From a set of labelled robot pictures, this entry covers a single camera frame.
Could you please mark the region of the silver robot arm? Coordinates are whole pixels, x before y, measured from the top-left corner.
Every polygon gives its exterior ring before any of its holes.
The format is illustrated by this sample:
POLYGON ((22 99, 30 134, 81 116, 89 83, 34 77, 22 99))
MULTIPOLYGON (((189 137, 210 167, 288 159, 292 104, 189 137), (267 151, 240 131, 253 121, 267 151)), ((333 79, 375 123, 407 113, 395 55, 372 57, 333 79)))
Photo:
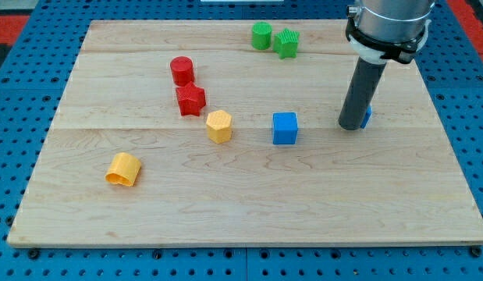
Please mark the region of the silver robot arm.
POLYGON ((355 0, 346 13, 365 36, 403 43, 424 32, 434 5, 434 0, 355 0))

